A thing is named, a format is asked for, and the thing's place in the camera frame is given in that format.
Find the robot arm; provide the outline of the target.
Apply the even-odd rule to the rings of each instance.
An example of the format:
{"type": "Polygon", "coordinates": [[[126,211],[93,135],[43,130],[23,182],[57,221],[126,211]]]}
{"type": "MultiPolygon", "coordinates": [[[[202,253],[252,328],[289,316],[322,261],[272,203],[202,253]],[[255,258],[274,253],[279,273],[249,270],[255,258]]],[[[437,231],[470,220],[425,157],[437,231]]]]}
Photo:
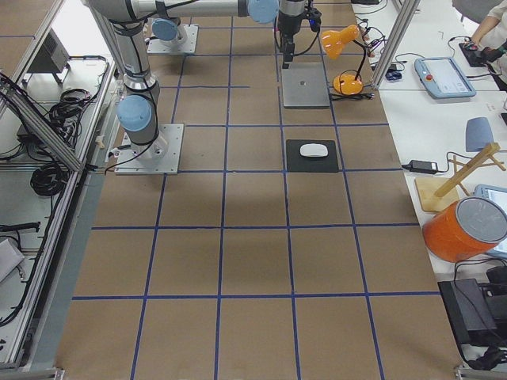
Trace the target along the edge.
{"type": "Polygon", "coordinates": [[[179,17],[154,18],[151,21],[152,36],[169,44],[183,44],[187,39],[179,17]]]}
{"type": "Polygon", "coordinates": [[[148,162],[168,150],[158,125],[158,79],[151,72],[143,37],[145,20],[170,23],[160,40],[177,37],[181,17],[250,17],[259,24],[278,22],[282,52],[292,59],[293,37],[308,11],[308,1],[88,1],[87,6],[112,26],[124,68],[126,97],[116,109],[134,157],[148,162]]]}

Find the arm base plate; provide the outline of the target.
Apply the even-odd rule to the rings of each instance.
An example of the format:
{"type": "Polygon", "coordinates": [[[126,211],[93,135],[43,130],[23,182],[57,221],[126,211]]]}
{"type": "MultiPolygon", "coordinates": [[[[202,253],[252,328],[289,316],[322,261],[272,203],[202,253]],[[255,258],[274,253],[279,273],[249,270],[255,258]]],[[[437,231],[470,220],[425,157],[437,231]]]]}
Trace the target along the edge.
{"type": "Polygon", "coordinates": [[[194,55],[198,25],[152,24],[152,39],[147,45],[149,55],[194,55]]]}
{"type": "Polygon", "coordinates": [[[160,124],[158,138],[144,153],[144,147],[132,145],[125,132],[123,144],[129,148],[117,155],[117,165],[113,168],[118,175],[177,174],[181,156],[184,125],[160,124]]]}

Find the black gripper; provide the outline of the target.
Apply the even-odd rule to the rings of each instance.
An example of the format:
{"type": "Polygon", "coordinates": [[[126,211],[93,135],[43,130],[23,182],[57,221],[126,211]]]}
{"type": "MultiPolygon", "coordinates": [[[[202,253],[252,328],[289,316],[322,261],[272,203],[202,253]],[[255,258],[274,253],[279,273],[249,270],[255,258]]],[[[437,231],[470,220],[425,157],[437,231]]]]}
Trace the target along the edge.
{"type": "Polygon", "coordinates": [[[306,13],[304,0],[280,0],[277,17],[277,28],[280,32],[280,52],[283,56],[282,68],[288,69],[295,54],[295,43],[292,37],[299,32],[306,13]]]}

